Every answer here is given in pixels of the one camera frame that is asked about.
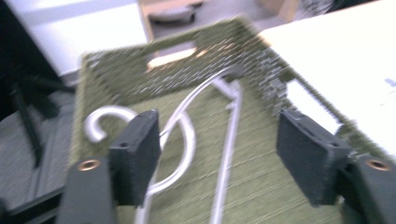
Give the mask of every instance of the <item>white surface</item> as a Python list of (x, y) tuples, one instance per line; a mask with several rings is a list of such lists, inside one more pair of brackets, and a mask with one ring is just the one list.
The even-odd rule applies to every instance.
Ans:
[(137, 0), (6, 0), (59, 76), (84, 52), (148, 42)]
[[(382, 0), (262, 32), (299, 74), (393, 155), (395, 10), (394, 1)], [(310, 104), (300, 106), (311, 110)]]

